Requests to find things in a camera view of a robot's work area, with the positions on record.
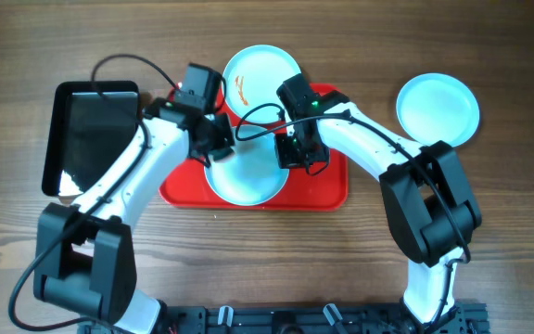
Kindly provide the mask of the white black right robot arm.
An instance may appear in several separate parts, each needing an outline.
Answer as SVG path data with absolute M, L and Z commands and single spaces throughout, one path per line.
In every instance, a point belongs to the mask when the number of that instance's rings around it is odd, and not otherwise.
M 481 211 L 456 151 L 424 145 L 365 116 L 345 97 L 295 104 L 277 111 L 286 128 L 276 137 L 286 168 L 310 168 L 330 150 L 342 153 L 379 184 L 391 236 L 408 259 L 401 304 L 421 330 L 431 331 L 454 308 L 454 274 L 471 261 L 469 244 Z

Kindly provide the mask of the green white sponge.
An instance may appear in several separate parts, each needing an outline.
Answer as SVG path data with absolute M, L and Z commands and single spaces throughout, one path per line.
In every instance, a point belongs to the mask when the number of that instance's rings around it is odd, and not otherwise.
M 235 151 L 232 148 L 220 148 L 215 149 L 210 153 L 210 157 L 213 162 L 224 162 L 235 155 Z

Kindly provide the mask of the light blue plate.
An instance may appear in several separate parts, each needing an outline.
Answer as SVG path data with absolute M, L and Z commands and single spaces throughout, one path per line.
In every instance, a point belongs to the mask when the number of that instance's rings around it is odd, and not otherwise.
M 266 103 L 281 107 L 276 90 L 300 73 L 299 64 L 285 50 L 273 45 L 249 46 L 236 53 L 222 73 L 225 103 L 239 118 Z
M 238 206 L 255 206 L 283 189 L 289 170 L 279 167 L 273 133 L 249 141 L 236 139 L 233 150 L 232 157 L 213 162 L 204 171 L 219 198 Z
M 480 108 L 471 89 L 437 72 L 415 76 L 400 89 L 396 114 L 403 130 L 425 145 L 441 140 L 461 146 L 480 125 Z

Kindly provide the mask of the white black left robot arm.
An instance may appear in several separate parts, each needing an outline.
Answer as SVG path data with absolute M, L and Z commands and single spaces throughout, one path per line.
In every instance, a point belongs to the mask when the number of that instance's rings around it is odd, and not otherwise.
M 191 157 L 231 153 L 227 115 L 145 116 L 127 148 L 70 206 L 49 204 L 37 228 L 33 294 L 78 322 L 123 333 L 160 333 L 166 306 L 136 288 L 133 231 L 161 184 Z

